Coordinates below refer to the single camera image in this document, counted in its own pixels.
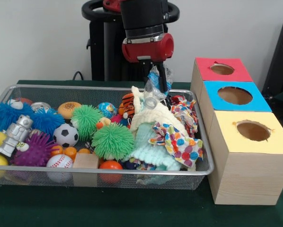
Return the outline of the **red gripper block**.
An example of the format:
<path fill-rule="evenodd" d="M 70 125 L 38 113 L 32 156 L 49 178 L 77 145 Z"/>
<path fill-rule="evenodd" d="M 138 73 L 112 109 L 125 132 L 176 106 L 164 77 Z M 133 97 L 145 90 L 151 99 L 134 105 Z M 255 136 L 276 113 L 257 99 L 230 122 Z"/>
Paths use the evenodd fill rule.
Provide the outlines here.
<path fill-rule="evenodd" d="M 159 89 L 161 93 L 168 91 L 166 72 L 163 62 L 171 58 L 174 51 L 173 36 L 169 33 L 162 33 L 140 39 L 125 38 L 122 43 L 122 52 L 128 62 L 151 60 L 159 72 Z"/>

